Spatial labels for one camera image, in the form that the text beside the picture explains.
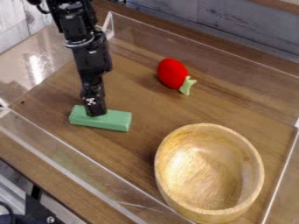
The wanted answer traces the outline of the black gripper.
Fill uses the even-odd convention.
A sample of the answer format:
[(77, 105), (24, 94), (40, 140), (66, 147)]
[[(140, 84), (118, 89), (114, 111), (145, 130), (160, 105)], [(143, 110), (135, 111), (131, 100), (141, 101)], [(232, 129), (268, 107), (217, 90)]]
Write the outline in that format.
[(82, 47), (73, 48), (72, 53), (82, 85), (80, 98), (86, 115), (90, 117), (102, 116), (108, 110), (105, 90), (100, 78), (102, 74), (112, 70), (112, 58), (105, 33), (98, 31), (92, 42)]

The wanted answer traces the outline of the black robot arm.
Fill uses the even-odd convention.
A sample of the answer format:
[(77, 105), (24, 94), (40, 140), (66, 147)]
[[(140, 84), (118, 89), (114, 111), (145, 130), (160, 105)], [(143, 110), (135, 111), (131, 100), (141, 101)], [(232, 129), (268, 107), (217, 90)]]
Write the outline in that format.
[(81, 81), (80, 98), (86, 115), (102, 116), (106, 110), (102, 75), (112, 70), (108, 38), (97, 28), (92, 0), (26, 0), (41, 14), (50, 14), (64, 45), (70, 49)]

